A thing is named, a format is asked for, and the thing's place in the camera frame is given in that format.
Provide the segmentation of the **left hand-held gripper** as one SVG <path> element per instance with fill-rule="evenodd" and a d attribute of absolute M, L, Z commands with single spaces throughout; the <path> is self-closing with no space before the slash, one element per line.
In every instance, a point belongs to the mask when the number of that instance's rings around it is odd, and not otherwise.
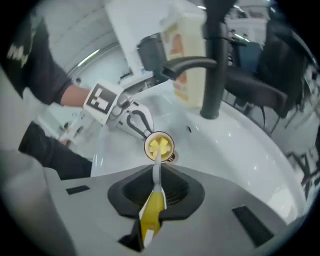
<path fill-rule="evenodd" d="M 155 131 L 152 114 L 142 103 L 132 103 L 133 98 L 123 87 L 110 82 L 98 82 L 87 95 L 83 109 L 104 126 L 115 121 L 130 106 L 119 121 L 119 129 L 138 139 L 146 139 L 146 133 Z"/>

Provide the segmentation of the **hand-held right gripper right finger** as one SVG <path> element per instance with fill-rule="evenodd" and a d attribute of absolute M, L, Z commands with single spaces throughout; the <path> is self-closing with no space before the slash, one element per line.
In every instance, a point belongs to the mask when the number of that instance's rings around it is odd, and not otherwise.
<path fill-rule="evenodd" d="M 246 206 L 274 235 L 286 222 L 238 184 L 190 168 L 176 169 L 199 181 L 205 192 L 200 207 L 187 219 L 164 221 L 149 245 L 149 256 L 253 256 L 257 248 L 234 208 Z"/>

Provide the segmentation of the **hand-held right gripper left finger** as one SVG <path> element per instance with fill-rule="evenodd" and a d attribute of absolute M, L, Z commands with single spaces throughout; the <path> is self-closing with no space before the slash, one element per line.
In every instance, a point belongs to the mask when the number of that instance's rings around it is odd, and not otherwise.
<path fill-rule="evenodd" d="M 78 252 L 142 252 L 140 211 L 152 191 L 152 166 L 74 180 L 63 214 Z"/>

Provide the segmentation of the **cream cup with brown rim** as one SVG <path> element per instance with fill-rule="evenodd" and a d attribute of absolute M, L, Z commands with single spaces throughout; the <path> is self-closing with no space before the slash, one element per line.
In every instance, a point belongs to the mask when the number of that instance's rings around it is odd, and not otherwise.
<path fill-rule="evenodd" d="M 160 153 L 161 161 L 165 162 L 172 157 L 174 151 L 175 144 L 172 137 L 163 131 L 151 133 L 144 142 L 144 152 L 153 161 Z"/>

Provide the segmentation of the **yellow sponge brush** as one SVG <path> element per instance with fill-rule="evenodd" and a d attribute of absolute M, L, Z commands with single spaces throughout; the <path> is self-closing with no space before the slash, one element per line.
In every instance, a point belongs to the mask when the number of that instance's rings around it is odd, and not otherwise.
<path fill-rule="evenodd" d="M 154 157 L 154 166 L 152 167 L 153 189 L 140 218 L 141 238 L 144 247 L 151 243 L 161 228 L 159 214 L 165 209 L 165 199 L 161 185 L 161 163 L 162 155 L 170 150 L 168 140 L 164 137 L 155 139 L 150 143 L 149 151 Z"/>

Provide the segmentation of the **person's left forearm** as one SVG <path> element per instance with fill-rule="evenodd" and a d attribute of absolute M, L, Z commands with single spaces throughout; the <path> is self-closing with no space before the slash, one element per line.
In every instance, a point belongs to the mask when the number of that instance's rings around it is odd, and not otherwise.
<path fill-rule="evenodd" d="M 60 104 L 62 106 L 82 108 L 89 93 L 90 90 L 88 89 L 74 84 L 70 85 L 63 93 Z"/>

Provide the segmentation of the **white ceramic sink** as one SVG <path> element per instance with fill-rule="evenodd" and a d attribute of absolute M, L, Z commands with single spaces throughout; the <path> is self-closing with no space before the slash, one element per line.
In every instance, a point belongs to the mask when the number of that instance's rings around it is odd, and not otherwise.
<path fill-rule="evenodd" d="M 223 104 L 215 120 L 184 109 L 171 87 L 134 96 L 153 116 L 155 130 L 169 134 L 177 166 L 232 181 L 268 205 L 288 225 L 304 214 L 306 199 L 278 146 L 249 119 Z"/>

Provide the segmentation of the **black equipment case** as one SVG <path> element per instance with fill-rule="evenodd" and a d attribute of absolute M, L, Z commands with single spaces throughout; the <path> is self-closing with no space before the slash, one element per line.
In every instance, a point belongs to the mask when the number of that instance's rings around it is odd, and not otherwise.
<path fill-rule="evenodd" d="M 146 71 L 160 73 L 166 62 L 166 53 L 164 50 L 161 34 L 154 33 L 144 37 L 137 44 L 141 62 Z"/>

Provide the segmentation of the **black sink faucet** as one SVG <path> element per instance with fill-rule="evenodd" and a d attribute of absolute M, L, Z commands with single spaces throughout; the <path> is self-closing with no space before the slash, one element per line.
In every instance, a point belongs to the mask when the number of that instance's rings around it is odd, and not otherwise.
<path fill-rule="evenodd" d="M 175 81 L 184 71 L 205 68 L 205 85 L 200 115 L 217 119 L 221 106 L 228 67 L 228 28 L 225 17 L 237 0 L 203 0 L 206 21 L 202 26 L 205 56 L 180 57 L 167 61 L 161 73 Z"/>

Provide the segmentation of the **soap bottle with orange label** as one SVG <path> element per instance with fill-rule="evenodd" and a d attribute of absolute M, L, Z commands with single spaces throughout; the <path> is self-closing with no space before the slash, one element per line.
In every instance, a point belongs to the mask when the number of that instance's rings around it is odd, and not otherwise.
<path fill-rule="evenodd" d="M 161 39 L 168 61 L 182 57 L 204 57 L 205 40 L 202 26 L 203 12 L 184 12 L 175 8 L 161 21 Z M 198 108 L 203 103 L 206 71 L 192 68 L 184 71 L 173 83 L 174 94 L 188 108 Z"/>

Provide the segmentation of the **person's black shirt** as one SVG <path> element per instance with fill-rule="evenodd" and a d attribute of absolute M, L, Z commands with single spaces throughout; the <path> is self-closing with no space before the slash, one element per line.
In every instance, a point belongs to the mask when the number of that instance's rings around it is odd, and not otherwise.
<path fill-rule="evenodd" d="M 37 14 L 29 14 L 17 27 L 6 52 L 0 55 L 0 64 L 15 93 L 22 97 L 25 89 L 29 89 L 45 105 L 61 105 L 65 90 L 75 85 L 54 61 L 45 20 Z M 61 180 L 91 175 L 91 161 L 46 136 L 34 121 L 18 142 L 18 150 L 35 158 L 45 168 L 57 171 Z"/>

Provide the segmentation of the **black office chair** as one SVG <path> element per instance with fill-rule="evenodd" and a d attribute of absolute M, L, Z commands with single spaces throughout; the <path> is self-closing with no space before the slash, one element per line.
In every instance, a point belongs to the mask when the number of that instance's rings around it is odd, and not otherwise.
<path fill-rule="evenodd" d="M 246 103 L 273 109 L 283 119 L 302 97 L 311 58 L 307 45 L 288 21 L 270 19 L 255 71 L 228 67 L 225 89 Z"/>

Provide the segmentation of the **dark blue office chair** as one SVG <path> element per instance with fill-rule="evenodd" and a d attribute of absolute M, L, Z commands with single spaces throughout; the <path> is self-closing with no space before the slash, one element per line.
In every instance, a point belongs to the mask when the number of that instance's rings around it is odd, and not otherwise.
<path fill-rule="evenodd" d="M 246 72 L 255 73 L 262 51 L 261 45 L 257 42 L 248 42 L 245 45 L 239 46 L 239 67 Z"/>

